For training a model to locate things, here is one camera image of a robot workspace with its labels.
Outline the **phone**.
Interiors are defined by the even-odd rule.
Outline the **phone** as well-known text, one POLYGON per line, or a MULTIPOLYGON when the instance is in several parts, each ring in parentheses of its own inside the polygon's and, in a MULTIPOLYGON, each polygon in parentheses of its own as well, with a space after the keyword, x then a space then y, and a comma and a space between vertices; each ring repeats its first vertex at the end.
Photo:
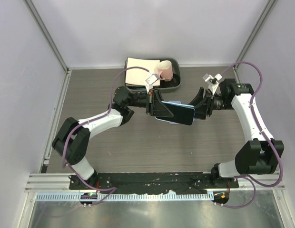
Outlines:
POLYGON ((170 100, 168 101, 169 103, 174 103, 174 104, 181 104, 181 101, 173 101, 173 100, 170 100))
POLYGON ((157 120, 183 125, 191 125, 193 123, 196 113, 193 105, 166 101, 162 101, 162 104, 172 112, 173 117, 155 116, 157 120))

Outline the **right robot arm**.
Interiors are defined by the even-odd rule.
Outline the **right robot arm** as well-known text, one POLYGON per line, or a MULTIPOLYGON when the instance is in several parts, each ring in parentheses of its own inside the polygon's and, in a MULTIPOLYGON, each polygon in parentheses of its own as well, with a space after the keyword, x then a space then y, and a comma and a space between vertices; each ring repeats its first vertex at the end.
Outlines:
POLYGON ((211 170, 210 182, 220 188, 228 178, 248 177, 263 187, 275 187, 283 178, 281 155, 284 144, 275 140, 267 129, 256 106, 250 84, 237 83, 235 79, 221 79, 221 75, 204 75, 208 88, 201 87, 190 102, 195 108, 195 118, 205 120, 214 110, 234 110, 245 136, 245 145, 232 161, 217 163, 211 170))

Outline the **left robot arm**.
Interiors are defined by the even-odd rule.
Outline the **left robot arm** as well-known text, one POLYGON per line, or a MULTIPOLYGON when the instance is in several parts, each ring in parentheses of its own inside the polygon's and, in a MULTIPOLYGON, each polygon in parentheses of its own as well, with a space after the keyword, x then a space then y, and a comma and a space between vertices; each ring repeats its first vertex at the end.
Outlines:
POLYGON ((126 124, 134 114, 131 106, 145 108, 151 116, 174 116, 162 102, 158 89, 133 92, 121 86, 115 90, 107 111, 84 120, 69 117, 55 136, 52 148, 62 157, 63 166, 69 165, 78 175, 80 184, 85 189, 96 189, 98 182, 98 173, 86 158, 89 140, 110 128, 126 124))

